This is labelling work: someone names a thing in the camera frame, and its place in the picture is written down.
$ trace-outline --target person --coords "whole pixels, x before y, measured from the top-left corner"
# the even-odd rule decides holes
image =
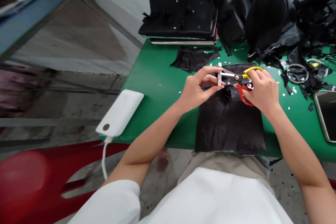
[[[269,185],[268,169],[256,157],[219,152],[191,158],[178,185],[140,218],[140,188],[148,167],[181,116],[216,91],[221,68],[206,66],[188,76],[180,98],[129,146],[102,187],[70,224],[83,223],[292,223]],[[253,91],[243,90],[273,125],[281,152],[300,186],[310,223],[336,222],[336,195],[312,149],[279,104],[278,84],[266,71],[250,71]],[[212,84],[206,91],[204,84]]]

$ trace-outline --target white sleeve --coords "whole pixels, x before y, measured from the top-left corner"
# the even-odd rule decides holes
[[[118,180],[98,189],[69,224],[134,224],[140,218],[140,187],[131,180]]]

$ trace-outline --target metal ring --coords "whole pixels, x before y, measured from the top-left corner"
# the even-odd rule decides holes
[[[306,78],[305,78],[305,80],[303,81],[296,81],[296,80],[293,80],[289,75],[288,75],[288,70],[291,68],[291,67],[301,67],[302,69],[304,69],[305,71],[306,71]],[[308,78],[309,78],[309,72],[308,72],[308,70],[303,66],[303,65],[300,65],[300,64],[292,64],[292,65],[289,65],[288,67],[287,67],[287,77],[288,77],[288,79],[291,81],[291,82],[293,82],[293,83],[297,83],[297,84],[300,84],[300,83],[303,83],[303,82],[305,82],[305,81],[307,81],[308,80]]]

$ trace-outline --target white power bank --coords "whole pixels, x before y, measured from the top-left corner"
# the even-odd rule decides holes
[[[99,123],[96,132],[109,137],[120,136],[143,97],[142,93],[123,90]]]

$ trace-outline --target beige pants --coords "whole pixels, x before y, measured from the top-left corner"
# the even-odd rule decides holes
[[[217,170],[225,173],[232,173],[241,177],[248,177],[259,180],[274,194],[270,186],[270,171],[256,157],[242,157],[224,152],[200,152],[192,156],[190,162],[178,180],[180,184],[197,167]]]

